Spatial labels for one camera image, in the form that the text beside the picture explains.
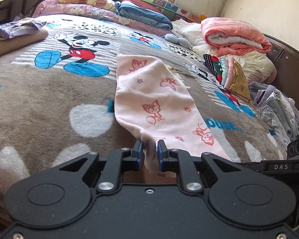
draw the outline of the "pink comforter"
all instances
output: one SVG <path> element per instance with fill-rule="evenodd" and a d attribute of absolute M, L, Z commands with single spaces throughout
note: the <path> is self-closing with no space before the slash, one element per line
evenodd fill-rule
<path fill-rule="evenodd" d="M 216 56 L 220 57 L 223 55 L 238 55 L 243 56 L 251 51 L 258 51 L 260 53 L 267 53 L 271 50 L 272 45 L 258 29 L 254 26 L 241 22 L 239 20 L 233 20 L 228 18 L 207 18 L 201 23 L 201 31 L 204 41 L 216 47 Z M 215 44 L 212 43 L 208 37 L 212 34 L 224 33 L 229 36 L 241 36 L 243 38 L 250 39 L 258 42 L 262 45 L 262 49 L 249 46 L 243 43 L 228 43 L 228 44 Z"/>
<path fill-rule="evenodd" d="M 164 36 L 171 33 L 169 30 L 152 27 L 148 24 L 128 19 L 117 15 L 114 12 L 103 10 L 86 4 L 60 4 L 59 0 L 44 0 L 39 3 L 33 13 L 33 17 L 52 15 L 52 14 L 69 14 L 75 16 L 84 16 L 88 18 L 109 21 L 125 25 L 131 28 L 142 30 L 158 36 Z"/>

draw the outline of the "yellow cloth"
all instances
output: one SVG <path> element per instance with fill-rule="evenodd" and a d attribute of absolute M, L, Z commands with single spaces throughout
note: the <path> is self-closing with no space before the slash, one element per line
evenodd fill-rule
<path fill-rule="evenodd" d="M 236 93 L 239 97 L 243 97 L 250 101 L 250 93 L 245 74 L 241 65 L 236 60 L 234 60 L 234 68 L 235 72 L 229 90 Z"/>

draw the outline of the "blue blanket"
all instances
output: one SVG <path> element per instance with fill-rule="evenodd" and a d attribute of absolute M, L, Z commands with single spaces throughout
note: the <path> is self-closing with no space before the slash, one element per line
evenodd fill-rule
<path fill-rule="evenodd" d="M 140 8 L 130 1 L 124 1 L 121 3 L 120 7 L 118 8 L 118 14 L 129 19 L 149 24 L 156 28 L 167 30 L 173 29 L 171 21 L 163 14 Z"/>

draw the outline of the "gray clothes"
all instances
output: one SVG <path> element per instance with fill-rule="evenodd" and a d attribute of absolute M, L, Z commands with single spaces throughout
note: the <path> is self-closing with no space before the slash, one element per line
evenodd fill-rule
<path fill-rule="evenodd" d="M 296 117 L 296 122 L 297 124 L 299 125 L 299 116 L 298 116 L 298 113 L 297 113 L 297 109 L 296 109 L 296 106 L 292 103 L 291 99 L 285 97 L 287 102 L 289 102 L 291 108 L 292 108 L 292 111 L 294 112 L 295 114 L 295 117 Z"/>
<path fill-rule="evenodd" d="M 273 112 L 271 108 L 269 108 L 268 105 L 264 105 L 262 107 L 260 114 L 262 116 L 262 120 L 273 128 L 281 145 L 283 146 L 285 151 L 287 151 L 287 146 L 290 143 L 290 139 L 287 136 L 287 133 L 283 128 L 281 122 L 279 121 L 277 115 Z"/>
<path fill-rule="evenodd" d="M 269 97 L 264 104 L 261 106 L 261 108 L 264 105 L 268 105 L 273 112 L 277 115 L 281 125 L 285 129 L 287 136 L 290 138 L 290 141 L 294 141 L 297 139 L 296 133 L 298 132 L 293 128 L 293 125 L 291 123 L 291 116 L 290 114 L 284 109 L 284 106 L 279 101 L 278 98 Z"/>
<path fill-rule="evenodd" d="M 11 26 L 2 26 L 0 27 L 0 41 L 16 36 L 36 33 L 45 24 L 46 22 L 34 18 L 24 18 Z"/>
<path fill-rule="evenodd" d="M 259 109 L 259 107 L 269 98 L 270 94 L 272 94 L 272 92 L 276 90 L 275 86 L 272 85 L 268 85 L 265 94 L 262 96 L 262 99 L 260 100 L 260 102 L 257 104 L 257 108 Z"/>
<path fill-rule="evenodd" d="M 268 84 L 263 84 L 263 83 L 259 83 L 259 82 L 251 82 L 249 85 L 251 99 L 254 100 L 256 98 L 258 90 L 266 90 L 267 87 L 268 87 Z"/>

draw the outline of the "folded towel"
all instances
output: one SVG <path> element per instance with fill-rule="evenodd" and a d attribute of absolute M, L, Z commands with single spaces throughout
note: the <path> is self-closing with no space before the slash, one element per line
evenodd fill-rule
<path fill-rule="evenodd" d="M 0 56 L 12 52 L 14 50 L 20 49 L 32 43 L 43 40 L 49 36 L 49 32 L 45 28 L 41 28 L 34 34 L 28 34 L 24 36 L 18 36 L 13 39 L 6 39 L 0 41 Z"/>
<path fill-rule="evenodd" d="M 7 26 L 6 24 L 0 25 L 0 41 L 35 33 L 45 24 L 46 22 L 34 18 L 24 18 L 18 22 L 14 22 L 14 24 L 10 26 Z"/>
<path fill-rule="evenodd" d="M 200 157 L 212 152 L 227 160 L 185 85 L 164 63 L 150 56 L 117 56 L 115 118 L 144 142 L 145 166 L 158 171 L 156 143 L 163 139 L 167 148 L 186 150 Z"/>

